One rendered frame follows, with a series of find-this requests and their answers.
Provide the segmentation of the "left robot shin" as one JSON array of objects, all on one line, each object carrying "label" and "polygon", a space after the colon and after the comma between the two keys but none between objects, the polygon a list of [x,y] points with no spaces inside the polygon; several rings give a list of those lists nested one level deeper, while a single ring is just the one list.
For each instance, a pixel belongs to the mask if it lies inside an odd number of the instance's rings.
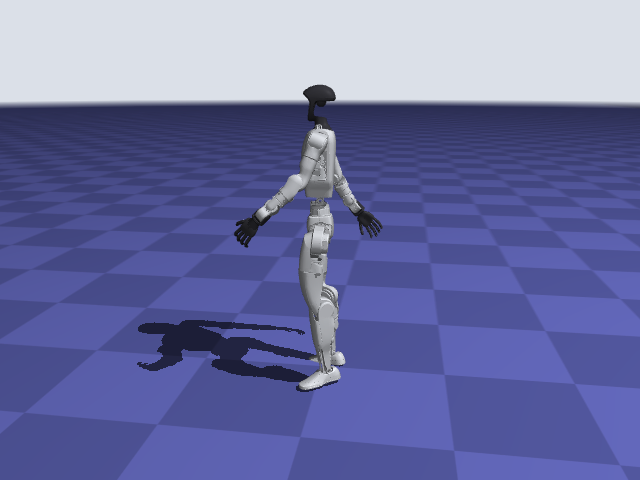
[{"label": "left robot shin", "polygon": [[[334,342],[335,328],[333,313],[334,306],[328,301],[320,303],[317,317],[314,317],[313,311],[309,308],[312,339],[319,361],[319,370],[323,374],[331,371],[331,346]],[[324,368],[326,369],[324,370]],[[327,372],[328,369],[329,371]]]}]

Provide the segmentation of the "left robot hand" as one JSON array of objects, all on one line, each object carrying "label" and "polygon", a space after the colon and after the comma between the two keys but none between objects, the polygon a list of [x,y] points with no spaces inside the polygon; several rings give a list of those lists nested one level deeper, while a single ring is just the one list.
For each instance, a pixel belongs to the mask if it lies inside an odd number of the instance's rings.
[{"label": "left robot hand", "polygon": [[[244,245],[246,248],[248,248],[248,243],[251,240],[251,238],[254,237],[254,235],[256,234],[259,225],[263,226],[270,219],[270,216],[267,216],[262,222],[260,222],[258,220],[258,218],[255,216],[256,212],[252,215],[252,218],[247,218],[246,220],[241,220],[241,221],[236,222],[236,226],[239,226],[240,224],[242,224],[242,225],[240,226],[240,228],[238,228],[234,232],[234,235],[237,236],[237,241],[240,242],[241,245]],[[240,232],[240,234],[238,235],[239,232]],[[243,234],[245,234],[245,235],[242,237]],[[249,236],[249,237],[247,238],[247,236]],[[240,238],[241,238],[241,240],[240,240]],[[245,241],[245,243],[243,243],[245,239],[246,239],[246,241]]]}]

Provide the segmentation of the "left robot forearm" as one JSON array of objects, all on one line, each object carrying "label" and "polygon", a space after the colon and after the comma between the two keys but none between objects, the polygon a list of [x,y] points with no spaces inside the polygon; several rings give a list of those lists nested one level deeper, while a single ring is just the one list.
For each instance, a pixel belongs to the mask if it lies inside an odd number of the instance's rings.
[{"label": "left robot forearm", "polygon": [[301,186],[302,179],[297,175],[291,176],[286,184],[279,189],[279,192],[274,195],[271,200],[266,201],[264,206],[256,212],[255,216],[262,222],[267,216],[272,217],[276,215],[280,208],[283,208],[288,202],[294,200],[294,196]]}]

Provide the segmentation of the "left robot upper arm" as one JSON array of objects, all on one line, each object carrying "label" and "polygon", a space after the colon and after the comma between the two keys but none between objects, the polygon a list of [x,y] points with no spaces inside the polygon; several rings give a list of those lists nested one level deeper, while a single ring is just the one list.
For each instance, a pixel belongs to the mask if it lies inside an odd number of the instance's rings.
[{"label": "left robot upper arm", "polygon": [[325,134],[314,132],[309,135],[306,141],[305,151],[303,153],[303,156],[299,164],[300,172],[299,174],[294,174],[299,176],[302,179],[302,186],[298,192],[303,191],[306,188],[312,176],[312,173],[316,167],[316,164],[321,154],[324,153],[327,147],[327,144],[328,144],[328,136],[326,136]]}]

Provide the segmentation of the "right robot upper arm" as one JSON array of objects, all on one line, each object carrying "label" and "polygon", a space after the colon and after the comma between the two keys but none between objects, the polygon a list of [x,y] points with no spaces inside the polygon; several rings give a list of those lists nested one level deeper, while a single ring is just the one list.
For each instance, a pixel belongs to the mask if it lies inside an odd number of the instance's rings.
[{"label": "right robot upper arm", "polygon": [[334,185],[337,185],[342,179],[342,170],[340,168],[337,156],[335,158]]}]

